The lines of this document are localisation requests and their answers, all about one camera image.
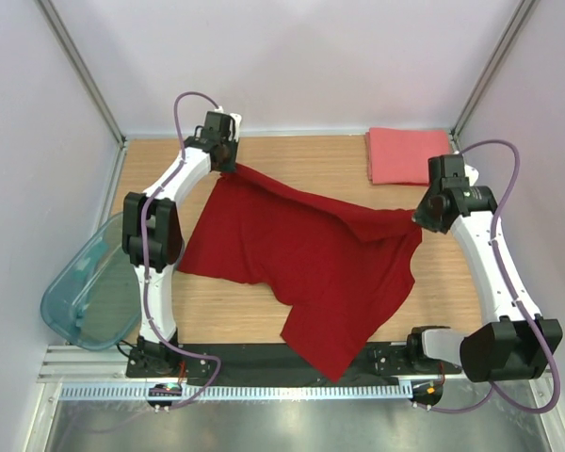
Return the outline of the aluminium frame rail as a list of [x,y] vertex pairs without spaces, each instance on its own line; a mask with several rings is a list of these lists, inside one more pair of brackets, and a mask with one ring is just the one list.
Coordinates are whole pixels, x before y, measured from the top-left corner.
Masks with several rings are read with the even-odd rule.
[[87,95],[94,104],[101,119],[105,123],[106,128],[118,145],[122,147],[125,144],[125,135],[121,131],[111,109],[107,105],[105,97],[96,84],[89,67],[79,52],[67,26],[60,17],[54,2],[50,0],[35,0],[34,3],[54,34],[56,41],[62,48],[66,58],[72,65],[82,87],[85,89]]

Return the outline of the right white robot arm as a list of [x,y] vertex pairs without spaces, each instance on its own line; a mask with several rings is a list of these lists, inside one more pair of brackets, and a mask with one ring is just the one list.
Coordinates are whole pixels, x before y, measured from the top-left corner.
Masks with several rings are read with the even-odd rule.
[[422,229],[452,234],[460,245],[480,303],[482,327],[469,335],[448,327],[413,329],[405,350],[410,369],[426,373],[438,361],[462,369],[472,382],[537,379],[548,365],[544,340],[555,351],[559,322],[542,316],[510,256],[497,202],[486,186],[474,186],[459,154],[431,157],[429,186],[413,214]]

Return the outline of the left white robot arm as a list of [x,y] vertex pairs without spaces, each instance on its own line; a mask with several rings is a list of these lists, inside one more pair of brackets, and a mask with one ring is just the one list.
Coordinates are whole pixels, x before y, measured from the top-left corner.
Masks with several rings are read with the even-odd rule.
[[207,112],[165,172],[124,198],[121,247],[136,273],[141,303],[128,378],[168,377],[184,360],[172,308],[173,274],[185,249],[178,209],[210,172],[235,170],[241,122],[241,115],[222,108]]

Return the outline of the teal plastic bin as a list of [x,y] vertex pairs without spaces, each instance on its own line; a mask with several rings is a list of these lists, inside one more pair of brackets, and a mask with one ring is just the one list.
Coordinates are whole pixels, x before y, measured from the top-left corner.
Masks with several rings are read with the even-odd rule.
[[140,320],[136,272],[121,247],[122,224],[123,214],[110,217],[42,296],[44,323],[76,347],[113,347]]

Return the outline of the dark red t shirt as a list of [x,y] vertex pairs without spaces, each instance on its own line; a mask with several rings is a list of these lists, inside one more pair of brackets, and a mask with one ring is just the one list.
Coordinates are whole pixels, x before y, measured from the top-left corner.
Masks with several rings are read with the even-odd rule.
[[300,191],[246,166],[217,180],[186,245],[186,274],[268,285],[290,309],[281,336],[331,381],[409,296],[421,229]]

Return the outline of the folded pink t shirt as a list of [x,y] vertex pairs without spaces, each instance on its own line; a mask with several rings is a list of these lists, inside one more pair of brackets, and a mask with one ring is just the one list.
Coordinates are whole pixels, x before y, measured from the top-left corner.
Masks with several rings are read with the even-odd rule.
[[426,186],[428,160],[450,153],[446,131],[371,127],[365,134],[366,173],[373,185]]

